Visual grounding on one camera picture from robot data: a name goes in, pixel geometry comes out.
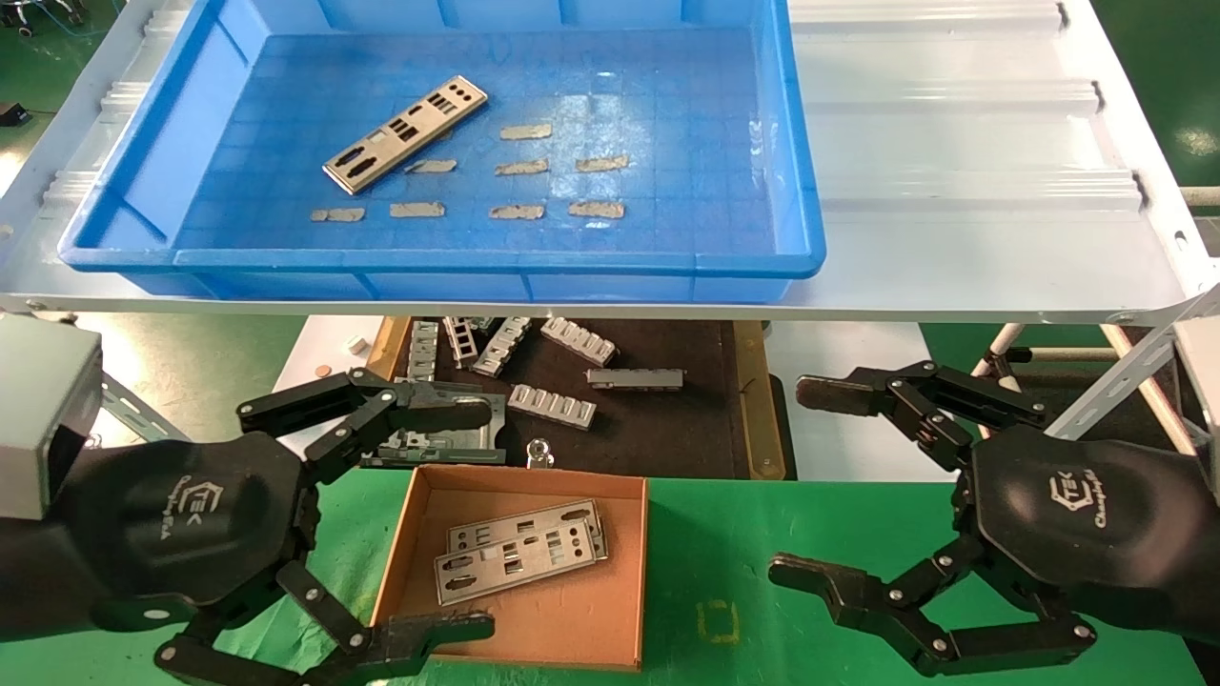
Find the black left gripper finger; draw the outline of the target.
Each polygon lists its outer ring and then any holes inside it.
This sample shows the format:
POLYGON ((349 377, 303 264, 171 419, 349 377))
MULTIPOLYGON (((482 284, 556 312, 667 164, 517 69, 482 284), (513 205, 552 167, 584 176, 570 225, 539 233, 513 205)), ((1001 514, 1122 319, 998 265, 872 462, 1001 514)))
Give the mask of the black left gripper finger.
POLYGON ((392 383, 365 367, 259 395, 235 409, 244 435, 279 438, 336 420, 304 450, 314 483, 331 485, 396 431, 440 433, 478 428, 490 409, 444 398, 429 383, 392 383))

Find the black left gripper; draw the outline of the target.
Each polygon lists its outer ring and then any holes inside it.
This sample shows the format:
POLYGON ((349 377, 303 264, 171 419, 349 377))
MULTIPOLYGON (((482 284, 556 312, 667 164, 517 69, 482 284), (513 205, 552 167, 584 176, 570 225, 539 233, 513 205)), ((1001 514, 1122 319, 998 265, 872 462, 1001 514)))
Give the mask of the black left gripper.
POLYGON ((314 547, 317 500, 311 470, 270 435, 85 450, 48 516, 2 520, 2 638, 189 621, 155 655, 182 684, 368 685, 418 675, 440 644, 492 637, 486 612, 357 621, 296 561, 314 547), (329 655, 293 673, 216 651, 220 616, 238 626, 281 594, 336 640, 329 655))

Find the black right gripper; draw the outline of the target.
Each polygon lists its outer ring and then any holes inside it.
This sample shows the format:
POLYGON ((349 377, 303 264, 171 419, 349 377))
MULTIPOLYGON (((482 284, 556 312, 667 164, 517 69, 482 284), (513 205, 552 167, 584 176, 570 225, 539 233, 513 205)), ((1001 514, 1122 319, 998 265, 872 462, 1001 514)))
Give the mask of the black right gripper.
POLYGON ((981 439, 965 476, 978 574, 1017 608, 1042 596, 1116 627, 1218 642, 1219 513, 1196 457, 1017 426, 981 439))

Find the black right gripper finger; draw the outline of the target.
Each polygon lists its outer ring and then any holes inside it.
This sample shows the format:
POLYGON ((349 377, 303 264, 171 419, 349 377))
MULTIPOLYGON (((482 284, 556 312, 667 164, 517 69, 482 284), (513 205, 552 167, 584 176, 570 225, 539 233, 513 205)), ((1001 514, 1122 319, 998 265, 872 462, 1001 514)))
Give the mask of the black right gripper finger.
POLYGON ((1068 665, 1097 641, 1057 590, 1004 580, 994 548, 976 535, 959 535, 891 581, 789 553, 772 555, 767 572, 784 590, 817 594, 834 625, 881 638, 924 677, 1068 665), (948 630, 928 619, 926 605, 972 574, 998 582, 998 594, 1035 620, 948 630))
POLYGON ((946 472, 971 461, 974 439, 958 417, 994 433, 1048 426, 1046 408, 1028 395, 932 361, 898 370, 856 367, 845 378, 802 376, 795 400, 810 410, 887 417, 946 472))

